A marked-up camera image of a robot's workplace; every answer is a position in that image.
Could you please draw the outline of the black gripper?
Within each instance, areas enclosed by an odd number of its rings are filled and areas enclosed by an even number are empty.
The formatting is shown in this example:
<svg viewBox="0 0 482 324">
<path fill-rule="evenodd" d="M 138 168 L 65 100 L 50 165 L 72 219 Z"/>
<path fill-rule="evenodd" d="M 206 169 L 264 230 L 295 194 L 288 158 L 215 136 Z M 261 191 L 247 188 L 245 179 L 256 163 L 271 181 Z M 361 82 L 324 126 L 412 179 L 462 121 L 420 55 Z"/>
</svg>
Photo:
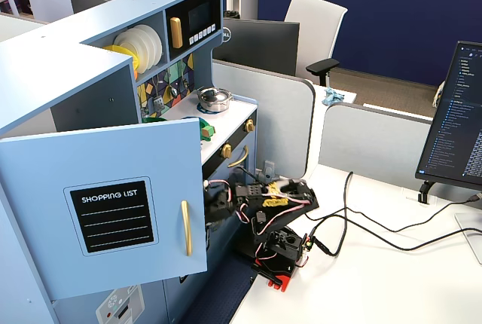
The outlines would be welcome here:
<svg viewBox="0 0 482 324">
<path fill-rule="evenodd" d="M 205 226 L 210 226 L 228 219 L 233 215 L 234 206 L 229 200 L 229 192 L 226 188 L 211 193 L 204 192 L 204 217 Z"/>
</svg>

